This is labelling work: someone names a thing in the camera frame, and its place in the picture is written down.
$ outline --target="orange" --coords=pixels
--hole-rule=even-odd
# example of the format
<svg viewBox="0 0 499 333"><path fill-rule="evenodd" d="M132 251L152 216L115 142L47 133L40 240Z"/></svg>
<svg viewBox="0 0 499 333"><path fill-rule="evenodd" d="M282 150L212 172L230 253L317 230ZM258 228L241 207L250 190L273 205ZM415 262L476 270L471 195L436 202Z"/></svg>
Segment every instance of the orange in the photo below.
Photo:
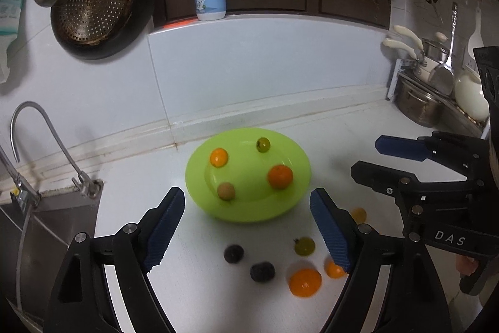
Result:
<svg viewBox="0 0 499 333"><path fill-rule="evenodd" d="M360 225L361 223L366 223L367 212L364 208L354 208L350 211L350 216L355 220L355 222Z"/></svg>
<svg viewBox="0 0 499 333"><path fill-rule="evenodd" d="M210 155L210 163L212 166L220 168L227 164L229 154L224 149L214 149Z"/></svg>
<svg viewBox="0 0 499 333"><path fill-rule="evenodd" d="M315 294L322 283L319 271L304 268L295 272L289 279L289 290L295 296L306 298Z"/></svg>
<svg viewBox="0 0 499 333"><path fill-rule="evenodd" d="M286 189L293 182L293 171L288 166L276 165L267 174L267 181L274 189Z"/></svg>
<svg viewBox="0 0 499 333"><path fill-rule="evenodd" d="M346 275L346 272L340 266L337 266L334 261L326 264L326 274L330 278L341 278Z"/></svg>

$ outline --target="blue gripper pad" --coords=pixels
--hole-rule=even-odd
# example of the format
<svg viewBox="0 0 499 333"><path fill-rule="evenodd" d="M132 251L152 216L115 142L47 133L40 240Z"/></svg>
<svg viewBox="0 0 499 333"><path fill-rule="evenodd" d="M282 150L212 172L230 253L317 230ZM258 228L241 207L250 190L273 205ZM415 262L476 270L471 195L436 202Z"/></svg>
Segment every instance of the blue gripper pad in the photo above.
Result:
<svg viewBox="0 0 499 333"><path fill-rule="evenodd" d="M380 136L376 140L376 150L385 156L425 161L432 157L423 140L404 139L393 136Z"/></svg>
<svg viewBox="0 0 499 333"><path fill-rule="evenodd" d="M147 255L142 262L142 266L146 272L149 272L151 268L157 266L163 260L173 233L177 229L180 218L184 213L184 208L184 193L180 188L172 188L161 204L156 209L151 210L161 210L163 211L163 215L157 221L147 240Z"/></svg>
<svg viewBox="0 0 499 333"><path fill-rule="evenodd" d="M334 263L341 266L346 272L350 272L355 262L351 252L354 249L356 237L349 220L353 224L355 221L347 211L336 207L323 188L317 188L310 194L310 211ZM341 217L338 220L345 232L342 231L331 211L335 211L335 215Z"/></svg>

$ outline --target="white kettle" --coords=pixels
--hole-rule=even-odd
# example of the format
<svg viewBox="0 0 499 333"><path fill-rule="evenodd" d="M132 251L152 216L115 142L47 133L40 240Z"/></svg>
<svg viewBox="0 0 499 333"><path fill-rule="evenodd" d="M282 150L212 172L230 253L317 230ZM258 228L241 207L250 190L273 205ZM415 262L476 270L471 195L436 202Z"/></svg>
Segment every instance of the white kettle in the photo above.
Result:
<svg viewBox="0 0 499 333"><path fill-rule="evenodd" d="M488 102L483 96L480 77L465 67L454 86L456 102L471 118L483 122L488 118Z"/></svg>

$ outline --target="human hand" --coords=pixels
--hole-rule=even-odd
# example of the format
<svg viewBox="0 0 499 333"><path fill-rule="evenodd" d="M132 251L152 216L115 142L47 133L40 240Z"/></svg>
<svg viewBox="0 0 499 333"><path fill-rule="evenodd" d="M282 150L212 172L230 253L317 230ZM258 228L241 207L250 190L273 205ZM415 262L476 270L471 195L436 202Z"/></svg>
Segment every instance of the human hand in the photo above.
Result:
<svg viewBox="0 0 499 333"><path fill-rule="evenodd" d="M469 277L477 268L478 260L475 260L472 257L461 256L460 254L456 255L456 270L461 274Z"/></svg>

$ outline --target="stainless steel pot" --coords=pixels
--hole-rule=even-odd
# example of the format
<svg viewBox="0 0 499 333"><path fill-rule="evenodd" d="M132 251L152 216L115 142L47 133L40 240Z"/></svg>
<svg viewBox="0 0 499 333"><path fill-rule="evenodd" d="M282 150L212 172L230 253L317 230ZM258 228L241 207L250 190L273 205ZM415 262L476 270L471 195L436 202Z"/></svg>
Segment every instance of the stainless steel pot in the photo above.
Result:
<svg viewBox="0 0 499 333"><path fill-rule="evenodd" d="M422 39L423 52L425 56L431 58L433 61L443 64L447 61L448 48L444 45L429 39Z"/></svg>
<svg viewBox="0 0 499 333"><path fill-rule="evenodd" d="M401 78L402 89L397 99L400 111L424 127L434 127L440 121L443 104L428 92Z"/></svg>

